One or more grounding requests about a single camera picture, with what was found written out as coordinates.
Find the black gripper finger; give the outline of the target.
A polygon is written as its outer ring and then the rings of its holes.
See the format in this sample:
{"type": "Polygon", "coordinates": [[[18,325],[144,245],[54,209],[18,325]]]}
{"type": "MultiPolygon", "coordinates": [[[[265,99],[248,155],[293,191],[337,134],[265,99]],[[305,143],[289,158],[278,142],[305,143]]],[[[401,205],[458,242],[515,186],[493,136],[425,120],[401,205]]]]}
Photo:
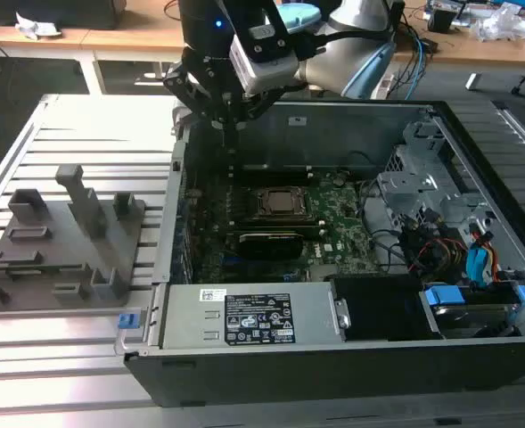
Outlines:
{"type": "Polygon", "coordinates": [[[191,72],[182,62],[171,65],[163,85],[198,119],[214,128],[226,125],[226,107],[217,80],[206,70],[191,72]]]}
{"type": "Polygon", "coordinates": [[[232,95],[228,102],[228,127],[237,129],[242,123],[257,119],[283,95],[283,87],[257,95],[232,95]]]}

